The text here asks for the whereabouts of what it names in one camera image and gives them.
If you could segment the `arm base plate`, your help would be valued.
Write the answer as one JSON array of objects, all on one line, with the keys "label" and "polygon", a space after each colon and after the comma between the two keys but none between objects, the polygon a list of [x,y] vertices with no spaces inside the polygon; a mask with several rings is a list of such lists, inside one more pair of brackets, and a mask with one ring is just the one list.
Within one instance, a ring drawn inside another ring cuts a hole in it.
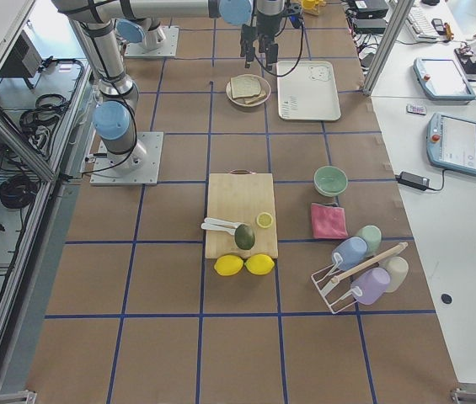
[{"label": "arm base plate", "polygon": [[179,38],[178,26],[159,25],[146,31],[136,27],[126,34],[126,58],[163,58],[175,57]]},{"label": "arm base plate", "polygon": [[158,183],[162,150],[163,132],[139,132],[130,156],[108,153],[100,141],[98,152],[107,156],[94,162],[89,182],[93,186],[154,186]]}]

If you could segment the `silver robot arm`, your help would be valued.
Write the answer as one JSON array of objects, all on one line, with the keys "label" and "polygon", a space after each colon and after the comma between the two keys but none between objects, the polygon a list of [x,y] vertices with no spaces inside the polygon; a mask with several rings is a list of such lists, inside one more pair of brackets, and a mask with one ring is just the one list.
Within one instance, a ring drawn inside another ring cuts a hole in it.
[{"label": "silver robot arm", "polygon": [[106,98],[124,98],[135,87],[126,73],[114,21],[160,18],[222,18],[239,26],[240,56],[249,68],[258,54],[265,56],[265,70],[277,63],[275,36],[283,19],[291,15],[289,1],[55,1],[57,11],[80,27],[79,40],[88,43],[87,58],[99,74],[99,89]]}]

